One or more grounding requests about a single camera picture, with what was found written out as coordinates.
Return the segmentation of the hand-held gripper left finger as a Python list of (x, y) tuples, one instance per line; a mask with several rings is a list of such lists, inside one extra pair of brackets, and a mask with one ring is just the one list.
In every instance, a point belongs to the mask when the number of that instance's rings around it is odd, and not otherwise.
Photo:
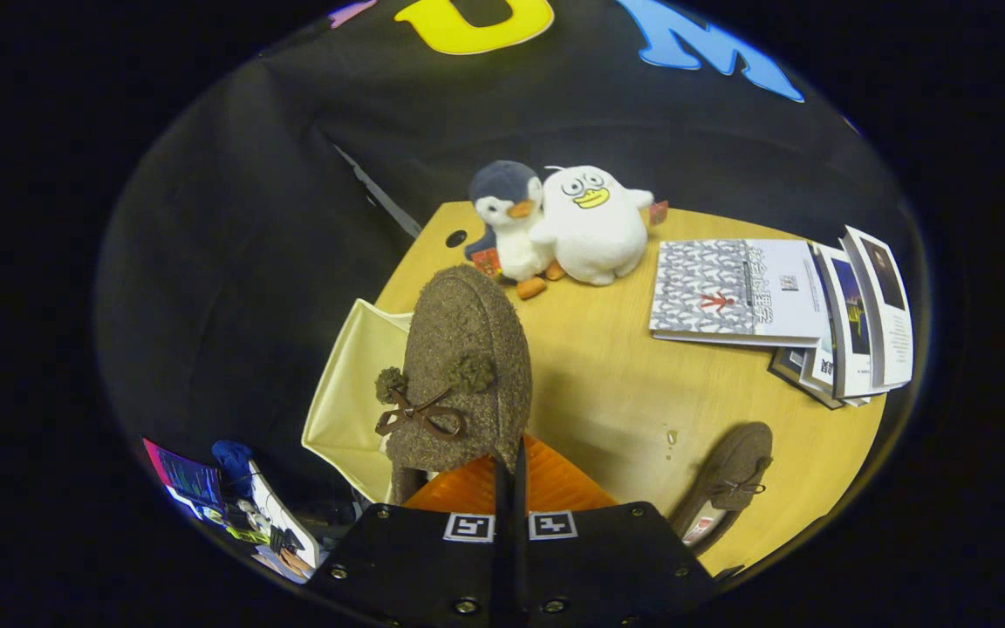
[(510, 627), (513, 473), (502, 462), (494, 481), (491, 516), (373, 504), (307, 593), (363, 627)]

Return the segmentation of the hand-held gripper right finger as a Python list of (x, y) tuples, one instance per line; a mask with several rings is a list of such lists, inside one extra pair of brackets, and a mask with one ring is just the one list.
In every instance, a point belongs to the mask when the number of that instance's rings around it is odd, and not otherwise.
[(534, 509), (530, 437), (513, 476), (511, 585), (525, 627), (686, 627), (714, 597), (701, 561), (647, 502)]

